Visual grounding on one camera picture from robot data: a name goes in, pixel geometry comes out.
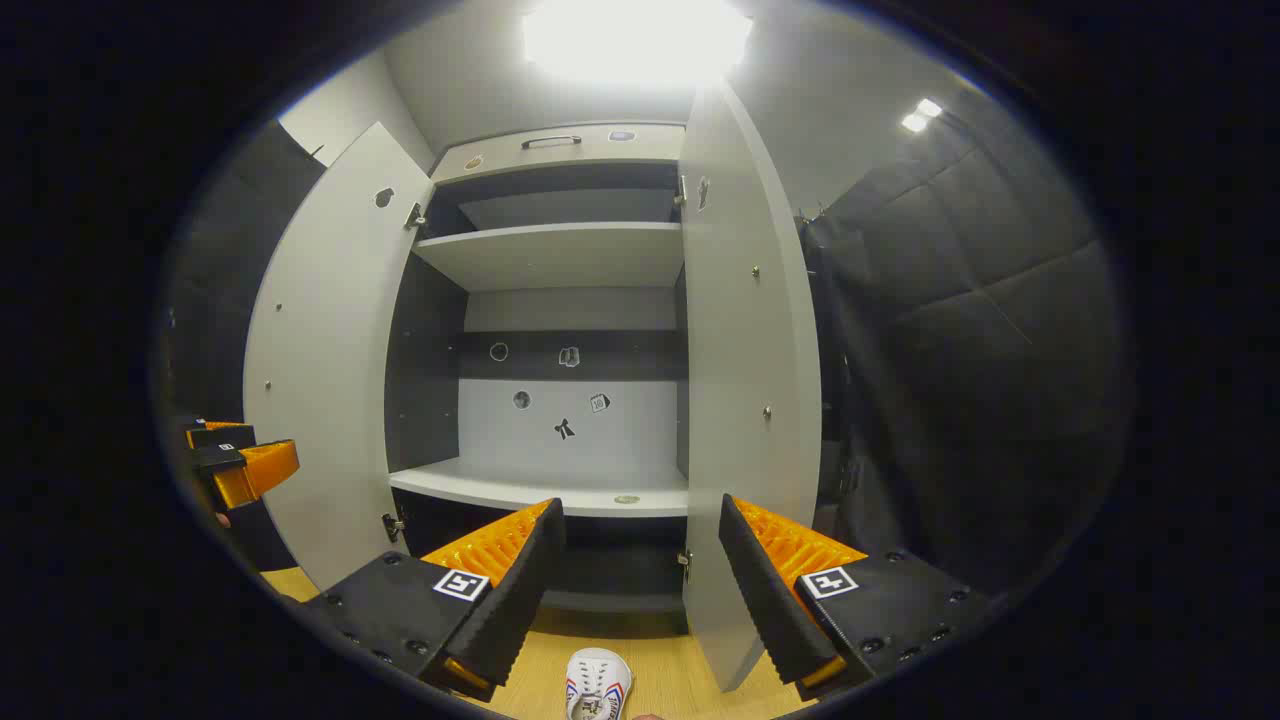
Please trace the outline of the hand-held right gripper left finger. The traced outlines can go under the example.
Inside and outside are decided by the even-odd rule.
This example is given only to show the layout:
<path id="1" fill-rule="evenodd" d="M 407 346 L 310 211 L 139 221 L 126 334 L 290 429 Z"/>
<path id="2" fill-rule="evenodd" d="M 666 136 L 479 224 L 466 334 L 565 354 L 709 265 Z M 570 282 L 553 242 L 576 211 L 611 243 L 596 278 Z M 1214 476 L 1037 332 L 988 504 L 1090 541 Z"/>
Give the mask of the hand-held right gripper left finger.
<path id="1" fill-rule="evenodd" d="M 488 702 L 509 679 L 564 547 L 563 503 L 547 498 L 421 557 L 383 553 L 300 615 L 416 682 Z"/>

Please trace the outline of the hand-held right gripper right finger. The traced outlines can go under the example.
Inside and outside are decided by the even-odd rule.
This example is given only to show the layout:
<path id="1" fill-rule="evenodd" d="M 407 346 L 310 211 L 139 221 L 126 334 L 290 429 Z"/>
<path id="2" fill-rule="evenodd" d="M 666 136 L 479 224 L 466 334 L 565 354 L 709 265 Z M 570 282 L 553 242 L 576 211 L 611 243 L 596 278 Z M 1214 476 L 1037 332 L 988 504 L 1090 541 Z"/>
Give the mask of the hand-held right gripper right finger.
<path id="1" fill-rule="evenodd" d="M 732 495 L 718 537 L 780 680 L 803 700 L 914 667 L 996 606 L 904 550 L 865 553 Z"/>

